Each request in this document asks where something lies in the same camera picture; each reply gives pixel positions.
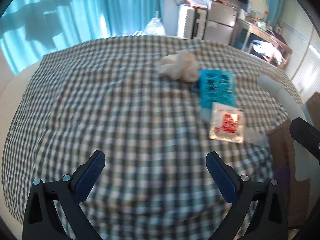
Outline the white bed mattress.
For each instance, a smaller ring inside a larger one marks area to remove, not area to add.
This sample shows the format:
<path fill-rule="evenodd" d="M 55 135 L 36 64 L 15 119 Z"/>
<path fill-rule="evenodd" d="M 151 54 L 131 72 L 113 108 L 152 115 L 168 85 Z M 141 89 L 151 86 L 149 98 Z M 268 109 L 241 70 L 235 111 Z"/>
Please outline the white bed mattress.
<path fill-rule="evenodd" d="M 37 62 L 15 75 L 1 95 L 1 152 L 4 150 L 7 133 L 22 95 L 39 66 L 40 63 Z M 16 239 L 22 239 L 22 224 L 10 214 L 5 204 L 3 189 L 1 189 L 1 219 Z"/>

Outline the oval vanity mirror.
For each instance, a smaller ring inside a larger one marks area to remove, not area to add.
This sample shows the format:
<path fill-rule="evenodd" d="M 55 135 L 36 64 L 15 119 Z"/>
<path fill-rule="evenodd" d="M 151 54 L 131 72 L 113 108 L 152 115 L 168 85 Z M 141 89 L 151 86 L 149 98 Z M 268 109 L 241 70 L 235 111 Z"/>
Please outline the oval vanity mirror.
<path fill-rule="evenodd" d="M 269 7 L 266 0 L 249 0 L 249 7 L 258 20 L 262 20 L 268 15 Z"/>

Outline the white louvered wardrobe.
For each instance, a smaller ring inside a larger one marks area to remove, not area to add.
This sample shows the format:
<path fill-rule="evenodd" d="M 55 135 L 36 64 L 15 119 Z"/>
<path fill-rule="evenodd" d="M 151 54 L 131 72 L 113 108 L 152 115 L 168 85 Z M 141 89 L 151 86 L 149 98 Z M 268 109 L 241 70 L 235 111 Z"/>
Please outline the white louvered wardrobe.
<path fill-rule="evenodd" d="M 319 91 L 319 35 L 297 0 L 284 0 L 280 24 L 292 49 L 285 72 L 306 102 Z"/>

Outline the checkered tablecloth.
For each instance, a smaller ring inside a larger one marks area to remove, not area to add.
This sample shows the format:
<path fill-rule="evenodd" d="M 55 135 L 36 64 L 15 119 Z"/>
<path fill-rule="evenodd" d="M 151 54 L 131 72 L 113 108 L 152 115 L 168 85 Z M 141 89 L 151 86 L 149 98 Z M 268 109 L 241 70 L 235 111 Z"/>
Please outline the checkered tablecloth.
<path fill-rule="evenodd" d="M 209 139 L 193 85 L 159 75 L 162 57 L 192 51 L 203 69 L 234 74 L 236 105 L 265 134 L 287 119 L 258 85 L 287 75 L 235 48 L 167 36 L 100 39 L 47 54 L 29 81 L 1 152 L 10 214 L 23 222 L 33 180 L 59 180 L 100 150 L 102 174 L 81 208 L 103 239 L 208 239 L 228 211 L 205 166 L 216 151 L 256 181 L 272 177 L 268 146 Z"/>

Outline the teal curtain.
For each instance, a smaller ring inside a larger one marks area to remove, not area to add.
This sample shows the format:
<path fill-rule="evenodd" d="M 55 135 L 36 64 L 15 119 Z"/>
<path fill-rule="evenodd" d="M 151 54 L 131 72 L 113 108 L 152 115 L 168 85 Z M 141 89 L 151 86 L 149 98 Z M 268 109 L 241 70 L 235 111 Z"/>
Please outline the teal curtain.
<path fill-rule="evenodd" d="M 13 0 L 1 16 L 1 50 L 18 74 L 46 54 L 141 33 L 162 8 L 163 0 Z"/>

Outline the large water jug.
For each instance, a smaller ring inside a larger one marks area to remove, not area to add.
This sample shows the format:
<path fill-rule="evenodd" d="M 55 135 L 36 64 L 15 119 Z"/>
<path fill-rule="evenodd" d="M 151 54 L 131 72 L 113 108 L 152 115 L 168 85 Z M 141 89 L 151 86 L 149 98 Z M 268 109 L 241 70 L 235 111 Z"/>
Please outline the large water jug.
<path fill-rule="evenodd" d="M 144 29 L 145 35 L 164 36 L 165 29 L 160 18 L 152 18 Z"/>

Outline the wooden desk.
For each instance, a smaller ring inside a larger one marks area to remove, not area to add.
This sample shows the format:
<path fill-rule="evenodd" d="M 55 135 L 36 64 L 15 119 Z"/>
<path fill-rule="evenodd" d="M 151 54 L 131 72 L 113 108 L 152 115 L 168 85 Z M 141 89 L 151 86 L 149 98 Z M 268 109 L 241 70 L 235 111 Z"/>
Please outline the wooden desk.
<path fill-rule="evenodd" d="M 270 42 L 276 49 L 281 48 L 283 51 L 285 51 L 284 61 L 281 63 L 278 68 L 285 70 L 287 67 L 287 64 L 291 58 L 292 55 L 292 49 L 284 42 L 282 42 L 280 39 L 276 38 L 275 36 L 269 34 L 267 31 L 264 31 L 263 29 L 257 27 L 253 23 L 249 23 L 245 20 L 241 20 L 237 18 L 235 20 L 235 24 L 233 27 L 233 31 L 231 34 L 231 39 L 229 41 L 230 46 L 235 46 L 236 39 L 240 36 L 242 29 L 246 31 L 246 36 L 244 39 L 244 42 L 241 47 L 241 51 L 246 51 L 249 53 L 249 49 L 246 49 L 246 45 L 248 43 L 248 39 L 251 34 L 256 35 L 259 38 L 262 38 L 263 40 Z"/>

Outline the cardboard box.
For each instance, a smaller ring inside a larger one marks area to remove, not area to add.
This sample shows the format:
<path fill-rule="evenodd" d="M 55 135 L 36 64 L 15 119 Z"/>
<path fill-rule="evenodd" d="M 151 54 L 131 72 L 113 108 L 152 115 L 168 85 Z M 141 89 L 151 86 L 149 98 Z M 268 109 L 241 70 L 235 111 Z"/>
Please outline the cardboard box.
<path fill-rule="evenodd" d="M 304 224 L 319 203 L 319 163 L 290 135 L 290 122 L 300 117 L 319 128 L 319 93 L 300 106 L 287 92 L 279 92 L 277 100 L 287 112 L 287 119 L 269 134 L 274 177 L 285 202 L 289 227 Z"/>

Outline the teal blister pack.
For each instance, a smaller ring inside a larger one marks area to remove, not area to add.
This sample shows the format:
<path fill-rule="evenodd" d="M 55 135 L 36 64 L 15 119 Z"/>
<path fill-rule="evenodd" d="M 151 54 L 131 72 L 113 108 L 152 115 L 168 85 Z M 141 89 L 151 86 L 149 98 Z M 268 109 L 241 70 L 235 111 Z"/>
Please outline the teal blister pack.
<path fill-rule="evenodd" d="M 235 107 L 234 74 L 219 69 L 199 71 L 199 95 L 202 109 L 212 109 L 212 103 Z"/>

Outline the white tissue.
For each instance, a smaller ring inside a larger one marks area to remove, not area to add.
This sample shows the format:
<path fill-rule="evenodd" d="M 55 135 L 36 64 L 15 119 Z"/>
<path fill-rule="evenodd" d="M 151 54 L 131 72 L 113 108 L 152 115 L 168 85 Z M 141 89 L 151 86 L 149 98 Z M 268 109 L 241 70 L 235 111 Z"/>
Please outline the white tissue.
<path fill-rule="evenodd" d="M 196 56 L 189 50 L 181 50 L 177 54 L 163 57 L 158 66 L 159 75 L 188 83 L 199 79 L 199 70 Z"/>

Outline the white suitcase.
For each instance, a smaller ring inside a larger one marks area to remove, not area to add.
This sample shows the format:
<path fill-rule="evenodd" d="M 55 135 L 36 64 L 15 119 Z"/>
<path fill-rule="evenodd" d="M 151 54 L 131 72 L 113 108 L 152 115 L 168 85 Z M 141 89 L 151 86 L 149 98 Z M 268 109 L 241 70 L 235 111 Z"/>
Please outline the white suitcase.
<path fill-rule="evenodd" d="M 202 40 L 206 27 L 207 11 L 181 5 L 178 13 L 177 37 Z"/>

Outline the red white sachet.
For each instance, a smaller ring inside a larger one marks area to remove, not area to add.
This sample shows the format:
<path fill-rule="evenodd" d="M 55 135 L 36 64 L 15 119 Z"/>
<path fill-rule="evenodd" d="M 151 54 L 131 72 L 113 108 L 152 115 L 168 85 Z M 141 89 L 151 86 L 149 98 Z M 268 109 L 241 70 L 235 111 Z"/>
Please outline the red white sachet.
<path fill-rule="evenodd" d="M 245 114 L 242 109 L 217 102 L 212 103 L 209 139 L 242 144 L 244 125 Z"/>

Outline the silver mini fridge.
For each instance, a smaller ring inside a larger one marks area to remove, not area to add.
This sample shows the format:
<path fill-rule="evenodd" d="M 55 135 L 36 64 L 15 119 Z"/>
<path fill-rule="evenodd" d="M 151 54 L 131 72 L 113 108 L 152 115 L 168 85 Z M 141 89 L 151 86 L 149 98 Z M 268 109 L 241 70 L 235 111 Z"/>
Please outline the silver mini fridge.
<path fill-rule="evenodd" d="M 233 7 L 212 1 L 208 10 L 203 39 L 228 45 L 235 22 L 236 12 Z"/>

